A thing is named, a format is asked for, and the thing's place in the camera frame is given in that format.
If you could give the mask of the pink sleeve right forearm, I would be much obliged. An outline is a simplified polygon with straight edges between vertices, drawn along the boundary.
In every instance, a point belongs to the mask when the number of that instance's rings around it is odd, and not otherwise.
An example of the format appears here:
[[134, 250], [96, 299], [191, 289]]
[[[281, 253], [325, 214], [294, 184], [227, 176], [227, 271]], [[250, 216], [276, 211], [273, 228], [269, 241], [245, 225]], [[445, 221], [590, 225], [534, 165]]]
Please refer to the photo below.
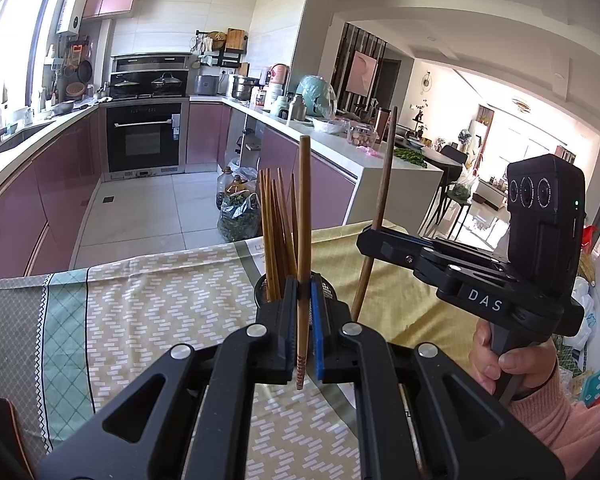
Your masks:
[[568, 479], [600, 479], [600, 404], [570, 402], [553, 373], [509, 411], [559, 458]]

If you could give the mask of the right hand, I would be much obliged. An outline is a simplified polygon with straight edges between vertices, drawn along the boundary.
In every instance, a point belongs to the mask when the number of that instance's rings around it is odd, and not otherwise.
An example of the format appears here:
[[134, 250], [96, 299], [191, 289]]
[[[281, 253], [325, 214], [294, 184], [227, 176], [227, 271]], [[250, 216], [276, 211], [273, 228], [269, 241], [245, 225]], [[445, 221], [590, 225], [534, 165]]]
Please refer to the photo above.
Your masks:
[[527, 394], [541, 388], [554, 375], [557, 351], [554, 342], [548, 340], [537, 346], [517, 348], [497, 356], [491, 350], [491, 326], [479, 318], [468, 359], [471, 376], [488, 393], [494, 393], [496, 382], [504, 374], [509, 374], [521, 377], [517, 393]]

